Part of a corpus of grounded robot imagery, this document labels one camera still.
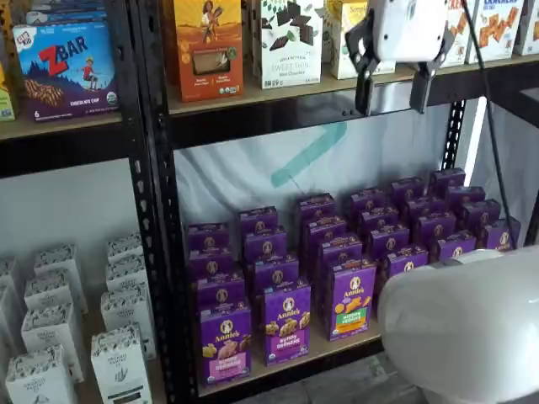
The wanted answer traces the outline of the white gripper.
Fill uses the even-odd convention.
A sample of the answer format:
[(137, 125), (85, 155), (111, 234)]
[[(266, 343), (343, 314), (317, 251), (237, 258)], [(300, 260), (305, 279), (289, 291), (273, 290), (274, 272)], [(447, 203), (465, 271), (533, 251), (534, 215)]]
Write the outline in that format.
[(381, 61), (418, 62), (410, 107), (420, 114), (427, 108), (435, 74), (447, 58), (455, 35), (443, 0), (370, 1), (366, 16), (344, 37), (357, 72), (355, 108), (371, 114), (373, 75)]

